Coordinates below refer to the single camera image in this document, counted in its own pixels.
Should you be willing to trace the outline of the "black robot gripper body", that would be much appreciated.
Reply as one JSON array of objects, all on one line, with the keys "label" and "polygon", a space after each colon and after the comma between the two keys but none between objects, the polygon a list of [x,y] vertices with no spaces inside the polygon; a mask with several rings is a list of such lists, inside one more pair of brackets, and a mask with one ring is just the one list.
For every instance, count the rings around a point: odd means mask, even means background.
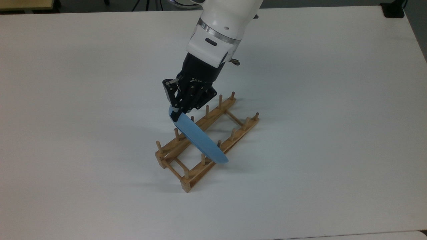
[{"label": "black robot gripper body", "polygon": [[222,63],[219,67],[213,67],[190,53],[187,53],[182,64],[182,69],[177,75],[179,87],[181,89],[186,89],[191,80],[212,83],[216,81],[224,65],[225,63]]}]

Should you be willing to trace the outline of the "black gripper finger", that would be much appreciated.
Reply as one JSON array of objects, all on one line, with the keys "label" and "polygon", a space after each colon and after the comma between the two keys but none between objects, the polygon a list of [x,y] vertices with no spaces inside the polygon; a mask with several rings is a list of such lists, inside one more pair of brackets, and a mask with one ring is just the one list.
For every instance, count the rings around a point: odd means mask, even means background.
[{"label": "black gripper finger", "polygon": [[183,113],[182,97],[179,89],[179,78],[165,79],[162,81],[167,99],[172,107],[170,118],[173,122],[177,122]]},{"label": "black gripper finger", "polygon": [[189,90],[185,93],[182,99],[182,112],[188,113],[193,109],[200,109],[215,96],[217,96],[217,91],[209,87],[196,87],[191,86]]}]

